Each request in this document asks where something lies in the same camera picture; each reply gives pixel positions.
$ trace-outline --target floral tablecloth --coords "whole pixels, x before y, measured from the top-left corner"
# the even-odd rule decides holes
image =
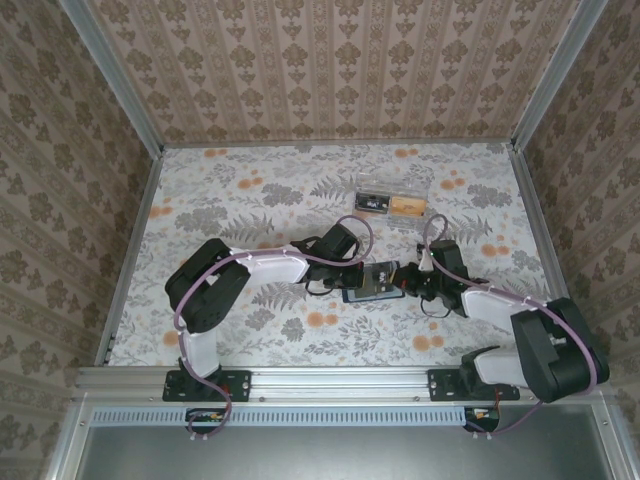
[[[322,235],[352,213],[357,172],[430,185],[428,212],[451,221],[470,274],[548,297],[518,185],[502,144],[175,149],[164,153],[110,365],[176,365],[164,284],[207,239],[265,248]],[[349,225],[361,238],[364,228]],[[415,261],[420,233],[374,225],[371,262]],[[246,289],[218,328],[226,366],[457,364],[508,332],[406,297],[344,304],[302,285]]]

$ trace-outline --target floral wallpaper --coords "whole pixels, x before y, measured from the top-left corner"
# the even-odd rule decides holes
[[[640,446],[639,2],[608,3],[525,153],[569,289],[610,352]]]
[[[352,213],[356,172],[429,185],[426,214],[449,217],[472,275],[549,296],[503,144],[168,149],[109,364],[176,365],[164,285],[182,262],[214,237],[255,249],[323,235]],[[368,219],[368,262],[416,261],[420,227]],[[367,241],[364,227],[348,228]],[[246,288],[216,327],[218,353],[227,366],[450,365],[513,341],[479,320],[437,318],[446,313],[439,300],[425,304],[428,316],[419,305],[411,297],[344,304],[339,291],[311,297],[293,284]]]
[[[91,0],[164,142],[507,138],[579,0]]]
[[[150,159],[56,1],[0,2],[0,478],[38,478]]]

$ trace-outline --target gray leaf pattern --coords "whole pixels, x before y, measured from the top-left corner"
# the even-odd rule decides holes
[[[478,169],[493,174],[479,175]],[[511,172],[504,145],[168,149],[110,363],[175,365],[164,284],[180,264],[212,237],[255,249],[324,234],[353,213],[360,171],[428,183],[426,216],[447,215],[449,238],[460,245],[471,275],[548,297],[517,182],[504,174]],[[385,227],[374,219],[369,261],[415,261],[420,225],[412,220]],[[364,228],[351,221],[346,226],[366,244]],[[0,260],[8,281],[30,282],[35,275],[19,258]],[[41,281],[51,283],[44,276]],[[64,311],[73,303],[69,297]],[[344,304],[339,292],[311,297],[303,285],[248,287],[217,327],[218,353],[225,365],[446,365],[478,347],[510,341],[507,332],[479,321],[453,314],[436,319],[445,313],[439,301],[426,310],[433,318],[410,297]],[[96,321],[94,313],[87,310],[87,322]],[[41,372],[56,367],[49,357],[43,362]]]

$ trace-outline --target white arm segment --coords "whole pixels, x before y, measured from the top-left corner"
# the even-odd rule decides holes
[[[462,294],[462,305],[470,318],[484,320],[513,333],[511,315],[530,307],[479,288]],[[527,387],[515,342],[478,355],[474,360],[480,379],[488,384],[505,383]]]
[[[244,265],[251,274],[245,286],[254,287],[273,282],[299,282],[309,269],[309,264],[301,258],[285,256],[283,250],[300,252],[291,245],[285,245],[274,255],[253,256],[236,260],[239,264]],[[231,254],[235,255],[245,251],[232,248]],[[187,360],[196,374],[208,377],[215,372],[220,366],[216,329],[212,328],[204,333],[189,333],[185,329],[181,335],[185,336]]]

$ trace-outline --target patterned wall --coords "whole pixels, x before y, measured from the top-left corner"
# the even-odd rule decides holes
[[[509,137],[579,0],[91,0],[165,143]]]
[[[0,478],[93,362],[150,160],[57,2],[0,2]]]
[[[640,2],[609,2],[526,156],[640,445]]]

